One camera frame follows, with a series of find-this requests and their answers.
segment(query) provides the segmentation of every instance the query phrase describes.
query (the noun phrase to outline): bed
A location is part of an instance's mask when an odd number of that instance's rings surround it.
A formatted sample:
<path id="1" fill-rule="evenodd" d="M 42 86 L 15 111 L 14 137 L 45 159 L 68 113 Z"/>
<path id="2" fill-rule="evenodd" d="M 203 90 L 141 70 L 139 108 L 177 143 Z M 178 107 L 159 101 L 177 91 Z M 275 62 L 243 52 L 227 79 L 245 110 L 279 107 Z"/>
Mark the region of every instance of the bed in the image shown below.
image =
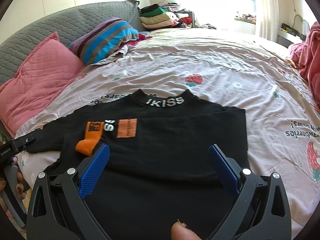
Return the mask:
<path id="1" fill-rule="evenodd" d="M 36 44 L 54 31 L 66 46 L 108 17 L 121 17 L 143 31 L 138 4 L 129 0 L 85 5 L 32 23 L 0 46 L 1 82 L 11 78 Z M 84 68 L 49 106 L 18 128 L 15 137 L 82 106 L 117 100 L 139 88 L 164 98 L 189 89 L 202 99 L 243 108 L 250 167 L 255 174 L 281 174 L 294 238 L 320 201 L 320 170 L 310 165 L 319 162 L 320 110 L 299 73 L 286 63 L 288 50 L 254 35 L 200 28 L 157 30 L 148 36 L 152 38 L 126 45 Z M 237 136 L 233 127 L 225 129 L 230 139 Z M 18 155 L 31 187 L 37 174 L 59 155 L 26 151 Z"/>

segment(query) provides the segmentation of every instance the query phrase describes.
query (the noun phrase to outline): gray handle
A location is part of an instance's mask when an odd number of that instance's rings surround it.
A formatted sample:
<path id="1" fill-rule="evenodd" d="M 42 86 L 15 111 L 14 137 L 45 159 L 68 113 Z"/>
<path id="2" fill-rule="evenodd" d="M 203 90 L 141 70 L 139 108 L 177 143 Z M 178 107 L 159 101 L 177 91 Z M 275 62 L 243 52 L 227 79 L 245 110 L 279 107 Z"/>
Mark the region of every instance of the gray handle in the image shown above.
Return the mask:
<path id="1" fill-rule="evenodd" d="M 17 173 L 18 173 L 18 167 L 15 165 L 9 165 L 4 168 L 4 174 L 7 177 L 7 184 L 9 185 L 11 191 L 13 192 L 13 195 L 16 198 L 20 208 L 26 214 L 27 213 L 26 208 L 24 207 L 22 200 L 18 197 L 18 193 L 16 191 L 16 186 L 18 183 Z M 11 212 L 13 218 L 16 220 L 18 226 L 21 228 L 25 227 L 25 223 L 21 220 L 21 218 L 18 216 L 17 212 L 14 210 L 14 208 L 11 205 L 10 200 L 4 190 L 1 191 L 1 196 L 2 196 L 5 204 L 7 205 L 7 208 Z"/>

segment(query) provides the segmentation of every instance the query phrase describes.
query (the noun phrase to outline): quilted headboard cover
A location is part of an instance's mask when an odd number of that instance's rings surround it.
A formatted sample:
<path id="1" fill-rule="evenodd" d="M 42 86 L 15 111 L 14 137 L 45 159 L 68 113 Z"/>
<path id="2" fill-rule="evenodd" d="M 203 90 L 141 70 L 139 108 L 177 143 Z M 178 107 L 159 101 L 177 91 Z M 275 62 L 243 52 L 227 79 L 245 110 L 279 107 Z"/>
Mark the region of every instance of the quilted headboard cover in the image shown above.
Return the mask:
<path id="1" fill-rule="evenodd" d="M 55 31 L 66 46 L 110 17 L 121 18 L 138 31 L 145 31 L 139 19 L 139 3 L 127 0 L 85 4 L 50 14 L 27 25 L 0 45 L 0 85 L 12 78 L 36 45 Z"/>

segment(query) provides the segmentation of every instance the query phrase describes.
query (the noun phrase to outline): silver screw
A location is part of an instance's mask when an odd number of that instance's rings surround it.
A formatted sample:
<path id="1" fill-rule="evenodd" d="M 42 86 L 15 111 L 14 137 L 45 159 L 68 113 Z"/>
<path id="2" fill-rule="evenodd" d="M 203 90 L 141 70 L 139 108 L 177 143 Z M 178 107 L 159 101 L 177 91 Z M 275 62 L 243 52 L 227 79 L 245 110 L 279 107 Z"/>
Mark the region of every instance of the silver screw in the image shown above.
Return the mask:
<path id="1" fill-rule="evenodd" d="M 244 168 L 244 169 L 242 170 L 242 173 L 245 174 L 245 175 L 250 175 L 250 174 L 251 174 L 251 171 L 250 171 L 249 169 L 247 169 L 247 168 Z"/>
<path id="2" fill-rule="evenodd" d="M 279 179 L 280 178 L 280 174 L 279 173 L 274 173 L 272 174 L 272 176 L 275 178 L 275 179 Z"/>
<path id="3" fill-rule="evenodd" d="M 42 179 L 44 176 L 45 176 L 45 173 L 44 173 L 44 172 L 40 172 L 40 173 L 38 174 L 38 178 L 39 178 L 39 179 Z"/>
<path id="4" fill-rule="evenodd" d="M 67 173 L 72 175 L 76 172 L 76 169 L 75 168 L 70 168 L 69 170 L 67 170 Z"/>

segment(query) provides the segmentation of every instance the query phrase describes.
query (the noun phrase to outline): blue stripe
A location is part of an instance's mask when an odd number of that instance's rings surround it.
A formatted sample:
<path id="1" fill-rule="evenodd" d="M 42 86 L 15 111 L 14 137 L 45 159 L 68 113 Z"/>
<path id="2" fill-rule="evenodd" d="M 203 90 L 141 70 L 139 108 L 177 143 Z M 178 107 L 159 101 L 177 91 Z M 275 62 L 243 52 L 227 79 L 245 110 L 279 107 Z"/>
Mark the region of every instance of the blue stripe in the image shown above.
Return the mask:
<path id="1" fill-rule="evenodd" d="M 102 42 L 106 37 L 108 37 L 113 32 L 115 32 L 118 28 L 120 28 L 121 26 L 125 26 L 125 25 L 130 26 L 127 22 L 120 22 L 120 23 L 116 24 L 115 26 L 113 26 L 112 28 L 110 28 L 109 30 L 107 30 L 105 33 L 98 36 L 94 41 L 92 41 L 91 44 L 89 45 L 89 47 L 86 49 L 86 52 L 84 54 L 84 62 L 86 64 L 88 64 L 88 61 L 90 59 L 92 52 L 100 44 L 100 42 Z"/>
<path id="2" fill-rule="evenodd" d="M 109 43 L 107 43 L 102 50 L 97 54 L 97 56 L 94 59 L 94 62 L 98 62 L 100 60 L 103 60 L 108 54 L 108 52 L 125 36 L 130 34 L 138 34 L 138 31 L 135 29 L 125 29 L 119 32 Z"/>

